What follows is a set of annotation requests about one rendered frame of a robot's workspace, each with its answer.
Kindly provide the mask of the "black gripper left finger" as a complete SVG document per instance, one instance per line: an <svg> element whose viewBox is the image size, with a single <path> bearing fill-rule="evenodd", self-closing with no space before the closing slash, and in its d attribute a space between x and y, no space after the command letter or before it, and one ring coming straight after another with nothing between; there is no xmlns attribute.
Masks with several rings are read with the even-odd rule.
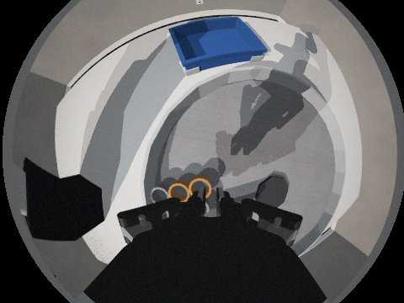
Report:
<svg viewBox="0 0 404 303"><path fill-rule="evenodd" d="M186 202L180 202L179 198L173 197L121 211L117 217L125 242L129 244L139 233L169 222L173 222L172 233L196 232L199 215L205 216L205 198L206 188L200 187L199 191L194 191ZM165 211L168 211L169 217L163 220L162 213Z"/></svg>

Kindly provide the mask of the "bronze bushing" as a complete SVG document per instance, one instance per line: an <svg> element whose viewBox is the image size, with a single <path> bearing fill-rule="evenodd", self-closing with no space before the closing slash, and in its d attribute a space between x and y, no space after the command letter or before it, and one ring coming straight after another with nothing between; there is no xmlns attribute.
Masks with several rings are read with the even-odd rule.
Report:
<svg viewBox="0 0 404 303"><path fill-rule="evenodd" d="M205 175L197 175L193 178L193 180L191 181L190 185L189 185L189 193L192 195L195 190L193 184L196 181L204 181L209 185L209 188L206 190L206 198L209 197L210 193L211 193L211 181L208 177L206 177Z"/></svg>
<svg viewBox="0 0 404 303"><path fill-rule="evenodd" d="M185 195L185 196L178 195L176 193L176 191L175 191L175 186L177 186L177 185L184 187L186 189L187 193L188 193L188 196L187 195ZM169 197L170 198L172 198L172 197L179 198L180 202L187 201L188 197L190 196L189 185L190 185L190 183L188 181L184 180L184 179L177 180L168 190Z"/></svg>

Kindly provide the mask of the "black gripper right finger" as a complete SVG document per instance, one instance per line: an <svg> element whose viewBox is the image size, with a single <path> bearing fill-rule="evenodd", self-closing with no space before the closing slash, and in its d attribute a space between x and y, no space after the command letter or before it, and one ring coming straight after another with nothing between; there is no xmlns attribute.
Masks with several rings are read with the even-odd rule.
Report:
<svg viewBox="0 0 404 303"><path fill-rule="evenodd" d="M252 219L253 212L258 214L258 221ZM254 199L242 199L241 203L236 203L223 188L216 188L216 214L222 216L225 233L248 234L250 223L281 236L289 247L293 246L303 220L301 215Z"/></svg>

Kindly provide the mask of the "blue open-top crate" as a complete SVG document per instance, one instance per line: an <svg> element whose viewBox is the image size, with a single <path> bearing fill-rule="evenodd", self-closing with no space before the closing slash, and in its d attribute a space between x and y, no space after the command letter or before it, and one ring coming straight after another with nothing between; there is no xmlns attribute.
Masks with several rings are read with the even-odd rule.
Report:
<svg viewBox="0 0 404 303"><path fill-rule="evenodd" d="M239 17L203 19L168 30L186 76L217 66L261 61L267 52Z"/></svg>

